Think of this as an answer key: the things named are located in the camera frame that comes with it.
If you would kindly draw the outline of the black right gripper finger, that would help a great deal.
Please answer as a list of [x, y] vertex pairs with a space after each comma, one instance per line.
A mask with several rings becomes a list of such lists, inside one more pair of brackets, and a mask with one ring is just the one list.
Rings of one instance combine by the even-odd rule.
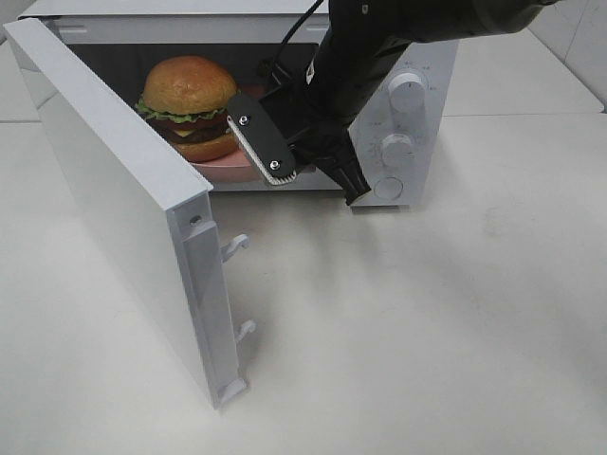
[[328, 130], [322, 134], [314, 156], [314, 165], [343, 190], [347, 206], [371, 190], [352, 139], [345, 129]]

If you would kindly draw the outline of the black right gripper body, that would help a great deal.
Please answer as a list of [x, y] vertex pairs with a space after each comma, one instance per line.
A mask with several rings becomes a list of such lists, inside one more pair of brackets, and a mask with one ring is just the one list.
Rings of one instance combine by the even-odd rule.
[[350, 125], [410, 44], [396, 33], [331, 27], [308, 66], [313, 74], [303, 95], [349, 138]]

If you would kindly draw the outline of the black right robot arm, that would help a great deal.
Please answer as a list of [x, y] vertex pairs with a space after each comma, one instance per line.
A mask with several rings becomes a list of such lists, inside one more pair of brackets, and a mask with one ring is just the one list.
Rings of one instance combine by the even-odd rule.
[[516, 33], [545, 1], [332, 1], [306, 101], [348, 128], [411, 44]]

